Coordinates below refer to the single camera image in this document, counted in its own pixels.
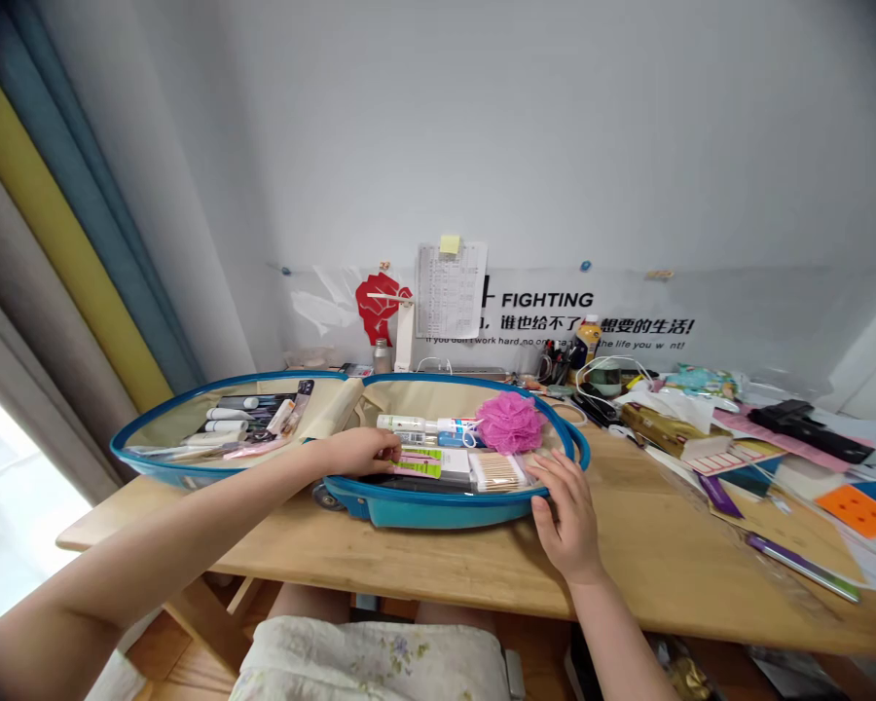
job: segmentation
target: hand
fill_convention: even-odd
[[[305,446],[316,460],[319,477],[344,475],[361,477],[387,472],[399,460],[401,441],[392,431],[381,428],[352,428]]]
[[[591,503],[591,488],[581,468],[561,451],[554,460],[535,459],[545,469],[527,465],[530,475],[548,488],[558,507],[558,525],[548,501],[532,497],[532,516],[545,554],[568,585],[599,584],[607,579],[597,546],[597,515]]]

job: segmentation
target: orange card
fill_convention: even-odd
[[[844,485],[815,503],[829,511],[860,535],[876,538],[876,499],[870,498],[853,485]]]

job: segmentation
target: silver bottle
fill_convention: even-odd
[[[392,372],[392,353],[389,351],[386,339],[377,339],[377,347],[373,350],[373,374],[385,375]]]

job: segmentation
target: yellow curtain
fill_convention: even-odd
[[[169,399],[159,365],[1,89],[0,180],[136,408],[147,411]]]

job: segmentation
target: red fist sticker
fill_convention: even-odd
[[[360,318],[363,319],[363,330],[367,332],[367,337],[370,339],[370,345],[375,346],[378,338],[385,338],[392,346],[386,323],[399,310],[399,303],[395,300],[367,297],[368,292],[412,297],[412,291],[408,287],[400,287],[398,282],[384,273],[367,276],[367,279],[357,287],[357,307],[360,310]]]

